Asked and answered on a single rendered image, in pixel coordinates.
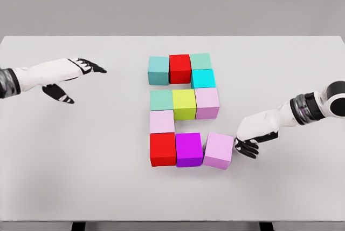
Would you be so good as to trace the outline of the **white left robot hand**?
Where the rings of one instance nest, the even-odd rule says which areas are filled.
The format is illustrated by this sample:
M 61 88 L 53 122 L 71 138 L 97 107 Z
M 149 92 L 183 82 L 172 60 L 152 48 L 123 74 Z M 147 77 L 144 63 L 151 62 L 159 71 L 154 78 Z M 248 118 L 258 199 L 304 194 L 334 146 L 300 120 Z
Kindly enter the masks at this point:
M 58 85 L 89 73 L 107 73 L 100 65 L 85 58 L 63 58 L 38 65 L 39 85 L 56 101 L 74 104 L 74 100 Z

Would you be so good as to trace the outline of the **mint green cube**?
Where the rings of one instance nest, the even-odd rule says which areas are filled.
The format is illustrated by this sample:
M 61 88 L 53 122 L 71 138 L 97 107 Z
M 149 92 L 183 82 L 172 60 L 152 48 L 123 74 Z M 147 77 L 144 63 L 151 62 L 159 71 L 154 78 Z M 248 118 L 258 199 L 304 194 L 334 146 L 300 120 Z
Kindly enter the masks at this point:
M 150 92 L 150 110 L 173 110 L 172 90 L 154 90 Z
M 209 53 L 189 54 L 192 70 L 212 69 L 211 58 Z

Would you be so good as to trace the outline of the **purple cube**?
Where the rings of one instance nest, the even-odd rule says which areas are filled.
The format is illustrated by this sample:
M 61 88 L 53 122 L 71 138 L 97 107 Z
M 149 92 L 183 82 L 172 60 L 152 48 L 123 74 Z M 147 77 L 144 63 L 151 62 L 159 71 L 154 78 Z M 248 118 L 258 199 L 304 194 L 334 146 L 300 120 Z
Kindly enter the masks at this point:
M 200 133 L 177 133 L 176 166 L 199 167 L 203 161 L 203 147 Z

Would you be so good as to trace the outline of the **pink cube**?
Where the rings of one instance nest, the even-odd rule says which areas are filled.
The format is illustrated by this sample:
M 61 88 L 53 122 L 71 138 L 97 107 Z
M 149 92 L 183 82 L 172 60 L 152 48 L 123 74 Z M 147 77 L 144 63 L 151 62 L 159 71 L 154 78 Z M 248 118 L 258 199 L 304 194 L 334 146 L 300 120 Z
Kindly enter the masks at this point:
M 234 137 L 209 132 L 203 159 L 203 165 L 226 170 L 232 160 Z
M 195 119 L 216 119 L 220 103 L 218 91 L 215 87 L 195 89 L 196 116 Z
M 150 111 L 150 133 L 173 133 L 174 131 L 173 110 Z

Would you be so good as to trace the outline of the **red cube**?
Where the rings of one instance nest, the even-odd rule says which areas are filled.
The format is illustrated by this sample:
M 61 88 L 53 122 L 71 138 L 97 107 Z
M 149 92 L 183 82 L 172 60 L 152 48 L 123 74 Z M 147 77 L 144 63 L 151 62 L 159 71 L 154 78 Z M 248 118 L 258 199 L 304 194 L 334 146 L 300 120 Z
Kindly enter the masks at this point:
M 170 84 L 188 84 L 191 81 L 191 63 L 188 54 L 169 56 Z
M 150 134 L 150 162 L 152 167 L 175 166 L 175 133 Z

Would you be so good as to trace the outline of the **teal cube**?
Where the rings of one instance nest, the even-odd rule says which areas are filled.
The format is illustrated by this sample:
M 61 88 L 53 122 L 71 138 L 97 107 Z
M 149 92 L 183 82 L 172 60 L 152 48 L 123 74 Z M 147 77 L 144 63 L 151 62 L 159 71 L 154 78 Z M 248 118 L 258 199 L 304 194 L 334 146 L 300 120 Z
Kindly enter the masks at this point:
M 148 81 L 149 85 L 169 85 L 168 57 L 149 57 Z

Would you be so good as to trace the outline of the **yellow-green cube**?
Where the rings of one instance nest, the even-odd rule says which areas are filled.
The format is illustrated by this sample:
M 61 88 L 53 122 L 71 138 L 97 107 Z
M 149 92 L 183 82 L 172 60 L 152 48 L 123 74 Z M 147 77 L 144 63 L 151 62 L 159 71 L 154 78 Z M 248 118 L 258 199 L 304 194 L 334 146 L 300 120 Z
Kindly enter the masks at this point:
M 196 98 L 194 89 L 173 90 L 174 120 L 194 120 L 196 116 Z

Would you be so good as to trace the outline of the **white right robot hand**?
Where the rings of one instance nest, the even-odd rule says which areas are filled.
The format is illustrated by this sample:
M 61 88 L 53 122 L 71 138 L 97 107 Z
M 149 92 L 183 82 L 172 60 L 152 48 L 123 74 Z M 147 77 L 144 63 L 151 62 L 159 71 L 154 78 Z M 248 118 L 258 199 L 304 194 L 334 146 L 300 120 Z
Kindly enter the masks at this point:
M 272 117 L 261 112 L 245 117 L 237 129 L 234 148 L 240 154 L 255 159 L 259 154 L 259 143 L 278 137 L 278 128 Z

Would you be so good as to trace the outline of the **cyan cube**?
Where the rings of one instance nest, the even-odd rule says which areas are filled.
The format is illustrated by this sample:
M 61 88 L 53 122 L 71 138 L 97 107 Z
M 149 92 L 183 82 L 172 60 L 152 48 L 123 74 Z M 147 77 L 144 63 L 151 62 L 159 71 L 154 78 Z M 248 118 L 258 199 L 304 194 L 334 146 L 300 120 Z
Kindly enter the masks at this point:
M 191 88 L 216 87 L 213 69 L 202 69 L 191 71 Z

